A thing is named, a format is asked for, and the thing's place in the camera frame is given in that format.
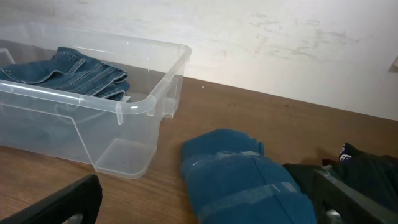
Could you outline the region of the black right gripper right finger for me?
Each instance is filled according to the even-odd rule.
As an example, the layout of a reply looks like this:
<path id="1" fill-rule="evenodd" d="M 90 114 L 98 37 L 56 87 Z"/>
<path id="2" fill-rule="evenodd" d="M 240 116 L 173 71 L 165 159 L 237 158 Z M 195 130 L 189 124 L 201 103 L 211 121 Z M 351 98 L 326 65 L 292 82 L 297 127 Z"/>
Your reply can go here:
<path id="1" fill-rule="evenodd" d="M 312 197 L 318 223 L 397 224 L 395 212 L 327 172 L 315 171 Z"/>

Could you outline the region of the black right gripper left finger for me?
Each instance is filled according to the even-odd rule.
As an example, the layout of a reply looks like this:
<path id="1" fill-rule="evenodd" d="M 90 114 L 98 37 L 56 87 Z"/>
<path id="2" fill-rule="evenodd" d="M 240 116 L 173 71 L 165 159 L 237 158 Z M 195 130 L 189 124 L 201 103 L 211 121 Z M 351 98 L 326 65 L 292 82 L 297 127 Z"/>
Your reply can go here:
<path id="1" fill-rule="evenodd" d="M 1 220 L 1 224 L 95 224 L 102 198 L 99 178 L 90 174 Z"/>

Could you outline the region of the clear plastic storage bin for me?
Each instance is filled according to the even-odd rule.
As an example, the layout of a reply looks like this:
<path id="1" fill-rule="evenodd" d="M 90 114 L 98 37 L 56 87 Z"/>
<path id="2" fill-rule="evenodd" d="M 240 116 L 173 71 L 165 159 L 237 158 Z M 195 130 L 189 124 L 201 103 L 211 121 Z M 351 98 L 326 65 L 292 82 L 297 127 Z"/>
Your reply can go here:
<path id="1" fill-rule="evenodd" d="M 191 48 L 39 23 L 1 27 L 3 66 L 50 59 L 59 47 L 125 70 L 128 91 L 114 101 L 2 81 L 1 144 L 128 179 L 144 175 L 160 122 L 178 108 Z"/>

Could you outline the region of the teal towel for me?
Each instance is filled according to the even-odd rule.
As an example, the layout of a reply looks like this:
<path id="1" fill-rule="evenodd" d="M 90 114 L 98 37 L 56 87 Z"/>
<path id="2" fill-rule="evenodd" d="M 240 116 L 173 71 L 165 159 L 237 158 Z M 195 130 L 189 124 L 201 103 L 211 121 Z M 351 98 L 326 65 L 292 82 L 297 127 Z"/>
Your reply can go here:
<path id="1" fill-rule="evenodd" d="M 180 173 L 199 223 L 316 223 L 311 200 L 246 133 L 217 129 L 183 143 Z"/>

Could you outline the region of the dark blue jeans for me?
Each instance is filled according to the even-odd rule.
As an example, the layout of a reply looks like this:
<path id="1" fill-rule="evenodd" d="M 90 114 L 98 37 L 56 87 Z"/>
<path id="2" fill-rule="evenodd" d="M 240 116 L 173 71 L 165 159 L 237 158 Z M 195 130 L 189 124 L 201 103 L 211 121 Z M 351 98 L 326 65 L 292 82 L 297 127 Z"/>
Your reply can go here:
<path id="1" fill-rule="evenodd" d="M 59 47 L 52 58 L 1 67 L 1 79 L 119 101 L 130 88 L 125 70 Z"/>

